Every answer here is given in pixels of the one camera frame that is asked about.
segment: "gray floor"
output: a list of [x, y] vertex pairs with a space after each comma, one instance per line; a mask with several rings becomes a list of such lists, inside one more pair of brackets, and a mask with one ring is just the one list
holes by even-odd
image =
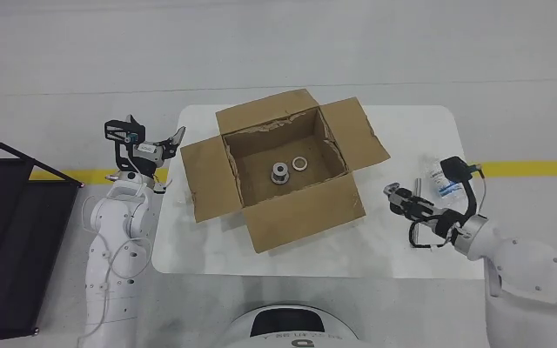
[[[149, 139], [189, 104], [308, 87], [321, 102], [441, 104], [471, 161], [555, 160], [552, 0], [7, 0], [0, 4], [0, 139], [60, 169], [114, 168], [102, 124], [131, 113]], [[555, 178], [488, 180], [504, 233], [557, 246]], [[104, 194], [108, 186], [90, 186]], [[92, 236], [74, 211], [36, 338], [83, 330]], [[483, 284], [387, 278], [170, 276], [148, 270], [141, 347], [209, 347], [260, 305], [317, 305], [378, 347], [487, 347]]]

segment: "open cardboard box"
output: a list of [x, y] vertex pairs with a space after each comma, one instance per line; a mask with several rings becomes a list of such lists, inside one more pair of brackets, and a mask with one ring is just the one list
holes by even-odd
[[[181, 149], [197, 222], [242, 211], [257, 253], [365, 216], [352, 171], [389, 154], [358, 99], [293, 90], [217, 112], [220, 136]], [[307, 159], [305, 171], [292, 160]], [[290, 179], [271, 181], [284, 162]]]

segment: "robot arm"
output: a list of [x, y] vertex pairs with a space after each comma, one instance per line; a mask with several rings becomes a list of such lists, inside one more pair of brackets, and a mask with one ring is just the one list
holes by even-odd
[[[135, 346], [138, 295], [143, 270], [151, 261], [152, 244], [147, 238], [155, 222], [151, 210], [155, 170], [176, 155], [185, 128], [162, 142], [145, 142], [145, 129], [129, 115], [126, 122], [112, 120], [104, 135], [113, 140], [119, 173], [91, 214], [96, 234], [89, 249], [85, 276], [87, 322], [84, 347], [131, 348]], [[127, 150], [121, 157], [120, 147]], [[150, 246], [149, 254], [142, 242]]]
[[[466, 183], [477, 166], [457, 157], [441, 162], [447, 178]], [[476, 214], [473, 192], [466, 190], [465, 214], [436, 208], [399, 184], [384, 189], [391, 211], [429, 227], [470, 261], [483, 259], [486, 277], [487, 337], [492, 348], [557, 346], [557, 251], [540, 242], [503, 238], [494, 222]], [[410, 242], [415, 247], [412, 233]]]

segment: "yellow floor stripe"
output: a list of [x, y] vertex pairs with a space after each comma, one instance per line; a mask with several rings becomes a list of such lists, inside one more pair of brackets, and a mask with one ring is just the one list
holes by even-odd
[[[482, 163], [486, 177], [557, 177], [557, 161], [506, 161]], [[63, 171], [86, 184], [111, 184], [104, 177], [115, 173], [115, 169], [94, 169], [81, 171]], [[157, 169], [157, 177], [166, 182], [167, 168]], [[56, 176], [46, 171], [33, 171], [31, 180], [55, 180]]]
[[[116, 169], [93, 169], [93, 170], [80, 170], [80, 171], [62, 171], [64, 174], [75, 178], [85, 184], [112, 184], [112, 182], [106, 180], [109, 174], [117, 172]], [[158, 179], [164, 183], [166, 182], [166, 177], [168, 176], [167, 168], [157, 169]], [[58, 180], [58, 177], [50, 174], [48, 171], [33, 171], [31, 173], [31, 180]]]
[[557, 161], [485, 162], [486, 177], [557, 177]]

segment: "white tabletop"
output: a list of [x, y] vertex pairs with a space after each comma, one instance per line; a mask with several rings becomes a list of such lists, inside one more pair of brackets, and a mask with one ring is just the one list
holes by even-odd
[[[218, 135], [215, 112], [232, 105], [192, 105], [182, 110], [181, 146]], [[410, 223], [389, 211], [383, 188], [399, 182], [413, 190], [424, 177], [425, 156], [464, 158], [451, 112], [442, 106], [368, 105], [364, 110], [381, 143], [391, 154], [382, 164], [354, 172], [366, 216], [273, 250], [257, 254], [240, 212], [196, 224], [180, 152], [170, 162], [152, 263], [163, 273], [250, 276], [483, 278], [483, 267], [448, 245], [433, 251], [408, 243]], [[437, 206], [430, 182], [422, 197]], [[464, 211], [466, 200], [452, 208]], [[420, 243], [438, 243], [426, 227]]]

